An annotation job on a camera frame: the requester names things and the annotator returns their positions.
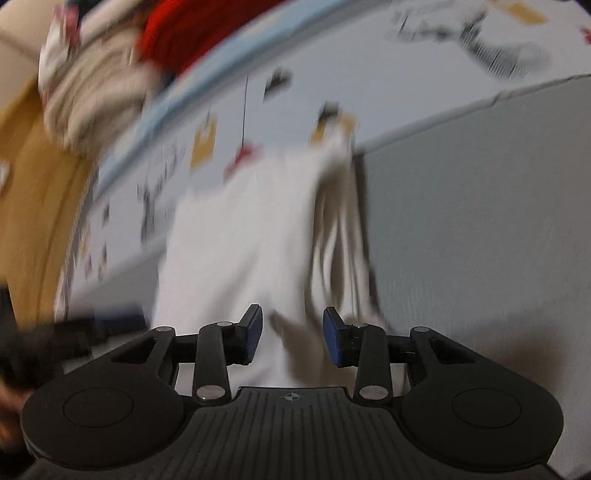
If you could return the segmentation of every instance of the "ribbed surface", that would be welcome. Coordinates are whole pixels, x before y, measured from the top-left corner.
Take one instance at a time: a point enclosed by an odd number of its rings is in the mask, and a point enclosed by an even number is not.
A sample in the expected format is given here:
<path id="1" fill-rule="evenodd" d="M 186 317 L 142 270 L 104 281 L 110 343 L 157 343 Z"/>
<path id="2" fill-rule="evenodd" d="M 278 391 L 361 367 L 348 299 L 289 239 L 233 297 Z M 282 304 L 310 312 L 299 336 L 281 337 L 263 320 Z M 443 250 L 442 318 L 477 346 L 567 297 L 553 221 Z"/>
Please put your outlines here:
<path id="1" fill-rule="evenodd" d="M 39 462 L 26 480 L 392 480 L 547 479 L 548 469 L 463 472 L 417 450 L 381 408 L 340 388 L 245 388 L 232 404 L 203 408 L 166 450 L 134 466 L 75 472 Z"/>

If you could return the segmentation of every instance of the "white cloth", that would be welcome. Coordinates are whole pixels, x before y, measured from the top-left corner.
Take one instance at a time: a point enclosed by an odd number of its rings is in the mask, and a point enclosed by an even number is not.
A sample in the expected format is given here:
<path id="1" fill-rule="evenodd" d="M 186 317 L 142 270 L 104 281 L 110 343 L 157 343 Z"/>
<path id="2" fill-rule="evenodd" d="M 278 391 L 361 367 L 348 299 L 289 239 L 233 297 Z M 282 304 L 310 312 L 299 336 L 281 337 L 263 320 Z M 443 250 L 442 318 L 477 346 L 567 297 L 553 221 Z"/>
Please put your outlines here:
<path id="1" fill-rule="evenodd" d="M 340 131 L 317 147 L 264 154 L 223 187 L 178 204 L 154 326 L 197 333 L 239 321 L 252 303 L 264 327 L 253 363 L 228 368 L 234 392 L 353 385 L 355 370 L 330 361 L 323 310 L 334 306 L 346 323 L 383 324 L 371 306 L 351 151 Z"/>
<path id="2" fill-rule="evenodd" d="M 0 158 L 0 194 L 4 190 L 10 175 L 10 163 Z"/>
<path id="3" fill-rule="evenodd" d="M 138 36 L 129 28 L 92 44 L 49 97 L 44 124 L 63 148 L 100 156 L 161 90 L 162 73 L 136 61 Z"/>
<path id="4" fill-rule="evenodd" d="M 66 40 L 61 18 L 54 18 L 49 26 L 47 40 L 39 53 L 39 91 L 51 89 L 60 68 L 68 61 L 70 44 Z"/>

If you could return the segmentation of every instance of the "red object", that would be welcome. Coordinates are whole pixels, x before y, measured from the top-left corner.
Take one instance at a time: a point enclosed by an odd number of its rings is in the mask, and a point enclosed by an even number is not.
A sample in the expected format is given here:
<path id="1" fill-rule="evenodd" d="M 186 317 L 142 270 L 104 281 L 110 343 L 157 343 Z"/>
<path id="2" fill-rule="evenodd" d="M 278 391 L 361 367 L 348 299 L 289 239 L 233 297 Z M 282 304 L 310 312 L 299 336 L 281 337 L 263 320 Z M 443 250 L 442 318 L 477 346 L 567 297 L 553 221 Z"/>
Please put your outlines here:
<path id="1" fill-rule="evenodd" d="M 583 34 L 585 43 L 591 45 L 591 30 L 586 27 L 579 27 L 579 31 Z"/>
<path id="2" fill-rule="evenodd" d="M 140 39 L 143 58 L 180 74 L 228 35 L 285 0 L 162 0 Z"/>
<path id="3" fill-rule="evenodd" d="M 236 157 L 230 162 L 223 172 L 224 180 L 227 180 L 232 176 L 236 169 L 241 165 L 249 161 L 256 160 L 262 150 L 262 147 L 255 147 L 248 140 L 244 142 L 244 145 L 238 148 L 236 151 Z"/>

